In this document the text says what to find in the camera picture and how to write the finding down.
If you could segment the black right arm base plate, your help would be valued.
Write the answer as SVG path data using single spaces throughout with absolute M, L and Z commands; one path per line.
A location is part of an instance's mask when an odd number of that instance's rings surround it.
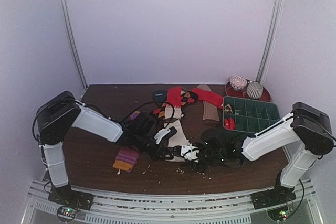
M 273 189 L 251 194 L 254 209 L 268 208 L 295 200 L 294 188 L 276 186 Z

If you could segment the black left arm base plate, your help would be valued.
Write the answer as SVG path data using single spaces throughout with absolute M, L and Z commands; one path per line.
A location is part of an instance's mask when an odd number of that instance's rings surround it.
M 90 210 L 93 194 L 73 190 L 70 184 L 62 187 L 52 186 L 48 200 L 73 209 Z

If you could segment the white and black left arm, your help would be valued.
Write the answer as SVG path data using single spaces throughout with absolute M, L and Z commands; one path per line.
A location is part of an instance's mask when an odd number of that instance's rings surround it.
M 42 160 L 49 172 L 54 194 L 64 205 L 71 205 L 76 197 L 70 190 L 63 142 L 74 127 L 97 135 L 108 142 L 125 147 L 136 147 L 153 160 L 172 160 L 167 146 L 176 133 L 171 127 L 156 130 L 157 119 L 141 112 L 134 118 L 127 115 L 121 121 L 103 114 L 93 105 L 82 103 L 71 92 L 64 91 L 41 106 L 32 125 L 32 133 L 42 152 Z

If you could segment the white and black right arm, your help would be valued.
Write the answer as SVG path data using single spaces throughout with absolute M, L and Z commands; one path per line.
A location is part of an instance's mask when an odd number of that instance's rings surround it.
M 335 148 L 330 119 L 324 112 L 297 102 L 290 113 L 254 135 L 239 135 L 231 140 L 211 137 L 182 146 L 179 154 L 196 168 L 213 164 L 240 168 L 294 142 L 300 146 L 287 166 L 278 173 L 275 188 L 269 192 L 271 202 L 279 204 L 315 161 Z

